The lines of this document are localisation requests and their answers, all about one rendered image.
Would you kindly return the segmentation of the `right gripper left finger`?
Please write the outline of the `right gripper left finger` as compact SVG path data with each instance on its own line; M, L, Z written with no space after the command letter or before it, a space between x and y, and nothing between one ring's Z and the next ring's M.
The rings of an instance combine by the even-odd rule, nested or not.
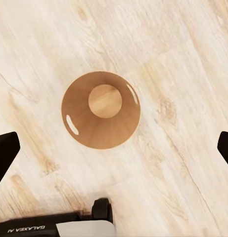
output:
M0 182L20 151L17 133L0 135Z

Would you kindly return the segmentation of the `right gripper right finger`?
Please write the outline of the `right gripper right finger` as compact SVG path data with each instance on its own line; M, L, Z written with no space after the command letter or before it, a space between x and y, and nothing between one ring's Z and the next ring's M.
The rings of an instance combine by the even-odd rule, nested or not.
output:
M228 132L221 132L218 140L217 149L228 163Z

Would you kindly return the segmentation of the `trash can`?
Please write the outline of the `trash can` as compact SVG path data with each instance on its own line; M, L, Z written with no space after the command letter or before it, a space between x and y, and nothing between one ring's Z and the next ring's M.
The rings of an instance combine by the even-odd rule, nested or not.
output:
M141 119L141 102L133 85L121 75L104 70L74 79L64 92L60 110L68 134L98 151L126 143ZM78 135L70 128L67 115Z

